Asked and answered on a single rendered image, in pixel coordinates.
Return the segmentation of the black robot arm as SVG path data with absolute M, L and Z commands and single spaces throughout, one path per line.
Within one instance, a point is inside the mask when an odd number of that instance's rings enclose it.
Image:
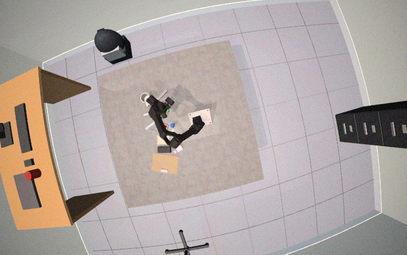
M 163 105 L 164 103 L 157 100 L 153 95 L 149 96 L 146 99 L 146 102 L 151 105 L 148 114 L 150 118 L 154 120 L 160 138 L 163 139 L 167 145 L 174 149 L 178 148 L 181 142 L 189 138 L 191 135 L 198 134 L 198 132 L 205 125 L 205 123 L 202 121 L 201 116 L 196 116 L 192 118 L 193 119 L 192 126 L 189 128 L 189 130 L 187 130 L 183 134 L 176 134 L 175 132 L 168 131 L 165 128 L 160 115 L 160 113 L 163 114 L 163 112 L 165 111 L 165 106 Z M 171 141 L 169 141 L 167 135 L 173 136 L 174 138 Z

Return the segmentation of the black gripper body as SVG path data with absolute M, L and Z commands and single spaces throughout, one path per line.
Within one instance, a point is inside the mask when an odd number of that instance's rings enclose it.
M 168 110 L 167 108 L 169 107 L 169 105 L 173 105 L 174 101 L 172 99 L 170 99 L 169 97 L 167 97 L 167 99 L 165 100 L 166 102 L 163 104 L 165 106 L 165 111 L 163 112 L 163 114 Z M 163 114 L 160 113 L 160 115 L 163 116 Z

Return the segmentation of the white mug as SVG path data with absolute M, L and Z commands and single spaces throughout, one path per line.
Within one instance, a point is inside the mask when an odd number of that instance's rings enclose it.
M 147 99 L 149 96 L 150 96 L 150 95 L 149 95 L 148 93 L 143 93 L 143 94 L 141 94 L 141 96 L 140 96 L 141 101 L 143 101 L 144 103 L 146 103 L 146 106 L 147 106 L 147 107 L 150 107 L 150 104 L 148 104 L 148 103 L 146 102 L 146 99 Z

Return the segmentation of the cream paper card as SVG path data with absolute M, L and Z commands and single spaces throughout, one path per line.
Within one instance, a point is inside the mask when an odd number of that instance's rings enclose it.
M 157 143 L 157 145 L 158 145 L 158 144 L 166 144 L 163 139 L 161 139 L 159 136 L 157 136 L 157 137 L 158 137 L 158 143 Z

